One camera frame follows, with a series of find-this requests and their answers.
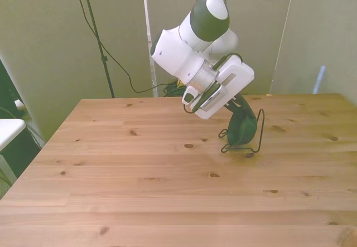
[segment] wood knot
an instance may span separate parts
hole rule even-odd
[[[220,177],[220,175],[217,173],[210,173],[210,177]]]
[[[278,126],[278,125],[273,125],[273,128],[278,131],[278,132],[281,132],[281,133],[284,133],[286,132],[286,130],[284,128],[282,128],[281,126]]]
[[[185,148],[194,148],[195,145],[192,145],[192,144],[185,144]]]
[[[99,234],[100,235],[104,235],[105,233],[107,233],[108,231],[109,231],[109,227],[107,227],[107,226],[103,226],[101,229],[100,229],[100,232],[99,232]]]
[[[278,193],[278,190],[264,190],[264,192],[269,192],[269,193]]]
[[[321,116],[325,116],[325,117],[329,116],[326,112],[323,112],[322,110],[319,110],[319,113]]]

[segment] wood grain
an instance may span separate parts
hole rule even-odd
[[[248,96],[260,153],[221,154],[230,113],[82,100],[0,201],[0,246],[357,246],[357,109]],[[256,146],[257,139],[250,145]]]

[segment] beige wall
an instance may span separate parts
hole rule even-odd
[[[255,71],[255,80],[243,93],[269,92],[289,1],[228,0],[231,29],[240,40],[238,52]],[[152,38],[162,29],[178,26],[194,3],[195,0],[148,0]],[[158,65],[155,68],[158,83],[172,79]]]
[[[100,37],[139,90],[151,87],[143,0],[91,0]],[[98,45],[78,0],[0,0],[0,58],[45,139],[80,99],[109,98]],[[108,63],[117,97],[136,95]]]
[[[322,65],[320,92],[357,104],[357,0],[292,0],[273,93],[311,93]]]

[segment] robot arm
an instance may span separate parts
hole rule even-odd
[[[232,52],[237,44],[226,0],[197,0],[182,24],[158,35],[151,55],[187,86],[182,102],[208,119],[254,79],[254,71],[239,56],[210,57]]]

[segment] table surface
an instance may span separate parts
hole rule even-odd
[[[0,119],[0,151],[2,151],[26,127],[21,119]]]
[[[82,100],[0,201],[0,246],[357,245],[357,109],[248,96],[262,150],[221,154],[231,116],[179,98]]]

